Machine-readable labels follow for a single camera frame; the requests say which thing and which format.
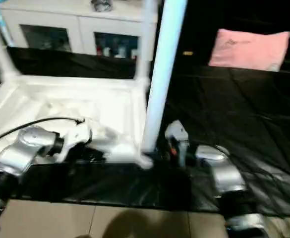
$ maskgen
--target black fabric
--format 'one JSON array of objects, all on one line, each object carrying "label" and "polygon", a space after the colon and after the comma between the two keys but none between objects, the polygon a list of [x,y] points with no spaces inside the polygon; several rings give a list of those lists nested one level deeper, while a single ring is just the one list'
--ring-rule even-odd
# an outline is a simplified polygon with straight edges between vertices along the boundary
[{"label": "black fabric", "polygon": [[[26,74],[112,78],[133,78],[134,74],[134,62],[128,60],[31,49],[10,53]],[[199,143],[226,147],[259,211],[290,216],[290,73],[209,66],[177,72],[171,80],[161,134],[179,119],[192,148]],[[67,164],[33,166],[15,197],[218,212],[207,166],[171,167],[161,149],[152,156],[154,168],[144,171],[136,165],[104,164],[101,153],[78,147]]]},{"label": "black fabric", "polygon": [[[290,31],[290,2],[189,0],[177,50],[177,62],[208,65],[221,28],[256,34]],[[193,51],[193,56],[184,56]],[[290,71],[290,39],[282,71]]]}]

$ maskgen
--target white frame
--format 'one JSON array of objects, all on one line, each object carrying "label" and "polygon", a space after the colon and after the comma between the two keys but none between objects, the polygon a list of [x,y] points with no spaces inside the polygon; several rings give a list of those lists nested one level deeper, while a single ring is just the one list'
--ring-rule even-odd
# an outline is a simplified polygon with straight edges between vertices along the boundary
[{"label": "white frame", "polygon": [[7,9],[3,9],[1,12],[17,47],[29,47],[20,25],[47,26],[65,28],[71,51],[79,54],[84,53],[76,16]]},{"label": "white frame", "polygon": [[[142,23],[137,21],[124,21],[116,19],[102,19],[92,17],[79,17],[84,52],[96,55],[95,32],[141,37]],[[155,42],[156,23],[150,24],[151,39],[147,60],[152,60]]]},{"label": "white frame", "polygon": [[[148,62],[146,61],[146,51],[149,49],[150,41],[150,16],[153,0],[145,0],[145,14],[143,22],[143,34],[140,45],[140,55],[137,58],[136,75],[134,81],[113,80],[113,79],[84,79],[84,78],[56,78],[44,76],[26,76],[14,67],[7,51],[3,47],[0,38],[0,79],[4,87],[12,90],[19,88],[28,97],[36,97],[33,92],[27,91],[27,86],[43,86],[46,88],[57,87],[73,89],[79,87],[89,89],[93,85],[97,87],[108,87],[114,90],[126,89],[130,93],[130,111],[133,115],[133,135],[137,146],[138,159],[144,162],[143,168],[150,168],[152,162],[141,156],[141,151],[153,151],[159,134],[162,115],[165,107],[169,82],[174,64],[175,53],[181,32],[187,0],[165,0],[162,24],[158,39],[158,48],[152,78],[152,86],[149,95],[149,102],[146,114],[146,91],[148,87]],[[9,100],[9,95],[0,95],[0,108]]]}]

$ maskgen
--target black cable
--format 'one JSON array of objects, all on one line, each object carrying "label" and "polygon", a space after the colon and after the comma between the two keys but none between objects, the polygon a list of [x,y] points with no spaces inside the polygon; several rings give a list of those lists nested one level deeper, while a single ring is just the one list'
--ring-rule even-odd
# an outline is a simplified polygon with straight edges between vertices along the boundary
[{"label": "black cable", "polygon": [[1,134],[0,135],[0,139],[2,139],[3,137],[5,137],[5,136],[7,136],[7,135],[9,135],[9,134],[11,134],[11,133],[13,133],[15,131],[18,131],[20,129],[28,127],[30,125],[34,125],[34,124],[41,123],[41,122],[44,122],[44,121],[49,121],[49,120],[72,120],[72,121],[76,122],[76,124],[80,124],[80,123],[84,122],[82,120],[78,120],[78,119],[74,119],[74,118],[67,118],[67,117],[55,117],[55,118],[44,118],[44,119],[34,120],[32,122],[20,125],[18,127],[15,127],[13,129]]}]

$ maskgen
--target glass cabinet door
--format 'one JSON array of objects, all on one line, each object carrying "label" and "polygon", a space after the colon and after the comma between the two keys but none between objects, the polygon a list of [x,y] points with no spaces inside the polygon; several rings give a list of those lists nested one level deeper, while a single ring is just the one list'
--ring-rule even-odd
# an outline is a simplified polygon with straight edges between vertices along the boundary
[{"label": "glass cabinet door", "polygon": [[94,32],[98,56],[123,59],[137,59],[137,36]]},{"label": "glass cabinet door", "polygon": [[71,52],[71,46],[65,28],[20,25],[28,46],[40,50]]}]

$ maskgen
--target cabinet door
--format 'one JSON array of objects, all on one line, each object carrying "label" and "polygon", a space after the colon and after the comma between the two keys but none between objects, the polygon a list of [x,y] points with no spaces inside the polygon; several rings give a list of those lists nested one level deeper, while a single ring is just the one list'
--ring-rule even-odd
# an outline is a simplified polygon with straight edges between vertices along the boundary
[{"label": "cabinet door", "polygon": [[2,10],[17,47],[83,53],[76,16]]},{"label": "cabinet door", "polygon": [[[135,59],[142,23],[104,18],[79,18],[86,54]],[[156,24],[152,24],[152,41],[148,60],[153,57]]]}]

